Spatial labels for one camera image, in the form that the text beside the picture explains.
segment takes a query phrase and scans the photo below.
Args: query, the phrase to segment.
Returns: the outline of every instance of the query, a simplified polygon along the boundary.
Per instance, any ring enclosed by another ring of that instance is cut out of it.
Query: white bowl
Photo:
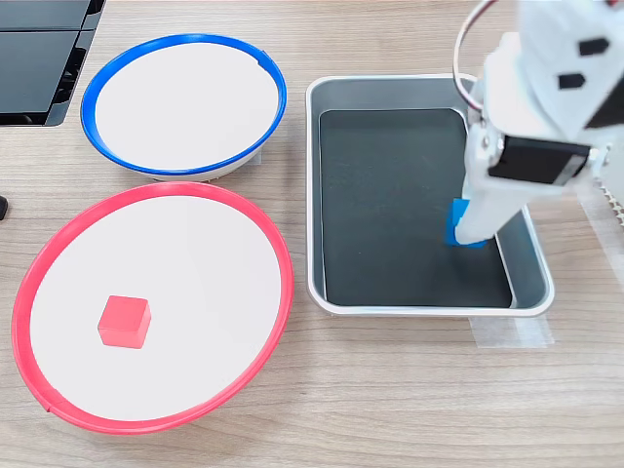
[[[209,180],[252,159],[279,125],[286,83],[243,41],[163,37],[129,49],[92,80],[82,123],[111,161],[159,180]]]

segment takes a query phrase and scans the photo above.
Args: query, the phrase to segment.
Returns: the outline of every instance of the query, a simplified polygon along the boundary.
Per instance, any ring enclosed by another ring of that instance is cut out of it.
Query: red cube
[[[152,316],[146,299],[112,295],[106,302],[97,330],[102,343],[140,349]]]

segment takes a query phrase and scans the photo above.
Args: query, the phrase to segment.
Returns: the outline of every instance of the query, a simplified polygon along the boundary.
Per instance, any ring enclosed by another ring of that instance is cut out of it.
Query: black object
[[[496,166],[487,170],[492,177],[565,185],[587,163],[589,146],[506,136]]]
[[[465,124],[450,109],[321,116],[326,292],[337,305],[511,305],[498,246],[444,242]]]
[[[9,202],[4,197],[0,197],[0,221],[4,219],[4,216],[7,214],[7,210],[9,209]]]
[[[65,117],[103,0],[0,0],[0,125]]]
[[[559,75],[560,90],[576,90],[585,84],[585,77],[581,73]]]
[[[582,57],[604,54],[608,46],[609,43],[604,37],[581,41],[578,43],[578,53]]]
[[[603,102],[587,128],[600,129],[619,124],[624,124],[624,76]]]

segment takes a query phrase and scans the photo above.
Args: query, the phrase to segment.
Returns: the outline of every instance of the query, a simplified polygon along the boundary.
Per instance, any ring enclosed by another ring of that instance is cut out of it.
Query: tape
[[[547,348],[555,343],[547,314],[534,318],[474,317],[470,328],[479,348]]]

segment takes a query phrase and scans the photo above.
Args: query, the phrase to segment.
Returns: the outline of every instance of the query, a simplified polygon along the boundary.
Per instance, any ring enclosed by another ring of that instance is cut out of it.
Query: tray
[[[555,289],[527,209],[481,250],[444,245],[466,136],[450,75],[323,78],[306,103],[307,285],[319,306],[354,316],[547,310]]]

